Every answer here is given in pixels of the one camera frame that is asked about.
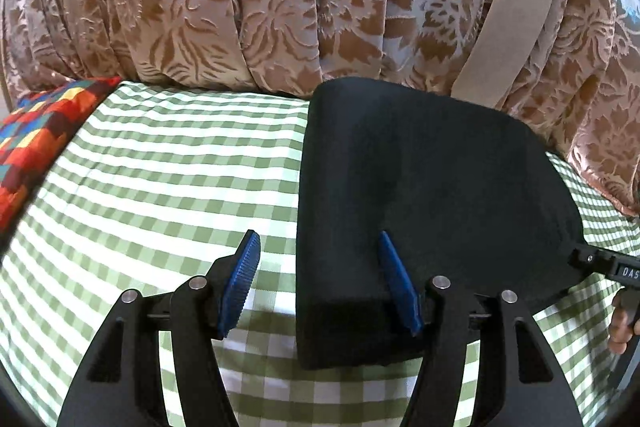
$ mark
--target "metal screw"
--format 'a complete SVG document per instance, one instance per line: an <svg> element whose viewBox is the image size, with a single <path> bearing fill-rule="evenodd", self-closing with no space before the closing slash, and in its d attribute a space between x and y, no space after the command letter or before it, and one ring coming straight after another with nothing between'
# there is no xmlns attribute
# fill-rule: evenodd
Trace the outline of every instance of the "metal screw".
<svg viewBox="0 0 640 427"><path fill-rule="evenodd" d="M503 301L508 302L509 304L513 304L515 301L518 300L518 296L516 295L516 292L513 292L511 290L505 290L504 292L501 293L500 296L502 297Z"/></svg>
<svg viewBox="0 0 640 427"><path fill-rule="evenodd" d="M436 275L431 281L436 288L441 290L446 290L449 286L451 286L451 281L449 277L445 277L444 275Z"/></svg>
<svg viewBox="0 0 640 427"><path fill-rule="evenodd" d="M201 290L207 285L206 277L198 275L189 281L189 288L192 290Z"/></svg>
<svg viewBox="0 0 640 427"><path fill-rule="evenodd" d="M122 294L122 302L129 304L138 298L138 292L135 290L127 290Z"/></svg>

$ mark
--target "green gingham tablecloth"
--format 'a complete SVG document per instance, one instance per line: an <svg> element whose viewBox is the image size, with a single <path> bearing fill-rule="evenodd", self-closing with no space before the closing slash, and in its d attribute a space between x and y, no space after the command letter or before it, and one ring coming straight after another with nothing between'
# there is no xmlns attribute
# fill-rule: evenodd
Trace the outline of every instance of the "green gingham tablecloth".
<svg viewBox="0 0 640 427"><path fill-rule="evenodd" d="M311 372L295 360L306 108L261 94L124 82L86 121L28 206L0 269L0 362L46 424L55 424L83 353L124 289L172 291L231 254L248 228L262 237L258 273L239 326L214 343L240 425L399 424L419 361ZM587 240L639 254L638 226L552 161ZM593 276L536 316L588 426L610 400L606 328L616 289ZM472 413L478 354L470 345L456 427ZM170 422L180 427L168 334L160 360Z"/></svg>

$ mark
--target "colorful patchwork pillow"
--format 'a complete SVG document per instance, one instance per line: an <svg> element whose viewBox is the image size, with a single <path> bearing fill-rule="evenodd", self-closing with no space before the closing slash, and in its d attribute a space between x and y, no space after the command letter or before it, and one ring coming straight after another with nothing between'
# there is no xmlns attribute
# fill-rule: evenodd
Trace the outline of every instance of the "colorful patchwork pillow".
<svg viewBox="0 0 640 427"><path fill-rule="evenodd" d="M28 94L0 127L0 239L66 144L120 77L76 80Z"/></svg>

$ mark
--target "brown floral curtain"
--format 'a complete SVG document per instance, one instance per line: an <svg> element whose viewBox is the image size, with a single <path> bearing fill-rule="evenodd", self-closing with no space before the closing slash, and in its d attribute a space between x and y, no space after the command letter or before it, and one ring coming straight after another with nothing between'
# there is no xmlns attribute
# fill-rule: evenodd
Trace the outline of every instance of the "brown floral curtain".
<svg viewBox="0 0 640 427"><path fill-rule="evenodd" d="M302 97L323 80L357 74L449 94L491 2L0 0L2 76L14 101L115 74ZM640 210L637 4L553 0L499 107L628 215Z"/></svg>

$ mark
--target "finger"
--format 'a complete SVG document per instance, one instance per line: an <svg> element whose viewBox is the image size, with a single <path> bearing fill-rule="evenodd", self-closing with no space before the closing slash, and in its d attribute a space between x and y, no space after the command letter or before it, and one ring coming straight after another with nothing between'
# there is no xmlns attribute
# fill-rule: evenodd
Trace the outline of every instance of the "finger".
<svg viewBox="0 0 640 427"><path fill-rule="evenodd" d="M623 308L616 308L611 315L611 325L617 328L626 327L628 325L629 315Z"/></svg>
<svg viewBox="0 0 640 427"><path fill-rule="evenodd" d="M618 290L618 293L616 293L616 295L613 297L613 301L611 304L613 304L614 308L619 308L620 304L622 304L622 294L623 294L624 290Z"/></svg>
<svg viewBox="0 0 640 427"><path fill-rule="evenodd" d="M622 355L626 351L626 344L614 342L612 339L609 339L607 347L614 355Z"/></svg>
<svg viewBox="0 0 640 427"><path fill-rule="evenodd" d="M626 344L634 336L634 332L629 327L619 327L612 324L609 326L609 336L616 343Z"/></svg>

